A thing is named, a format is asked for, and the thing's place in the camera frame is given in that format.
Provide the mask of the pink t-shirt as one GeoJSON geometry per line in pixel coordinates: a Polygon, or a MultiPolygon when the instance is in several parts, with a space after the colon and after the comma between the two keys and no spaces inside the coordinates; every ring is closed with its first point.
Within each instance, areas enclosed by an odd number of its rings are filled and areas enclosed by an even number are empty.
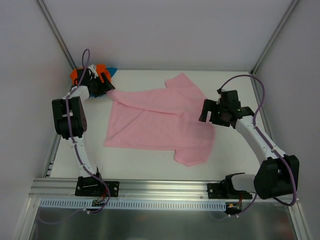
{"type": "Polygon", "coordinates": [[[107,95],[113,104],[105,147],[174,151],[174,160],[187,167],[208,161],[216,130],[199,121],[206,97],[184,73],[166,80],[165,88],[107,95]]]}

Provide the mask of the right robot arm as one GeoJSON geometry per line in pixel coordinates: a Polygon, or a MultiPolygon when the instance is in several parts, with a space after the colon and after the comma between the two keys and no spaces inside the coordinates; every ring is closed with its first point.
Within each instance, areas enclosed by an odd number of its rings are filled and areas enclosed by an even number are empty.
{"type": "Polygon", "coordinates": [[[261,199],[278,199],[292,195],[297,198],[300,162],[295,155],[281,150],[256,122],[256,115],[242,106],[236,90],[219,91],[217,101],[205,99],[199,117],[201,122],[232,127],[248,143],[260,167],[256,174],[226,175],[218,191],[233,199],[240,193],[255,193],[261,199]]]}

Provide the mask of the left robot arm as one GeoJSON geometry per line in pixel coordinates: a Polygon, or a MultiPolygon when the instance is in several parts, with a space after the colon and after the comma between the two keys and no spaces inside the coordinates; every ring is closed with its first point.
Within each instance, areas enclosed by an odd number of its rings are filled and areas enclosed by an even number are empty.
{"type": "Polygon", "coordinates": [[[72,72],[73,86],[70,92],[51,102],[55,131],[67,141],[77,161],[79,176],[76,196],[98,196],[109,189],[96,163],[89,156],[85,141],[88,124],[83,103],[90,97],[100,97],[114,90],[111,77],[106,68],[97,73],[90,69],[76,69],[72,72]]]}

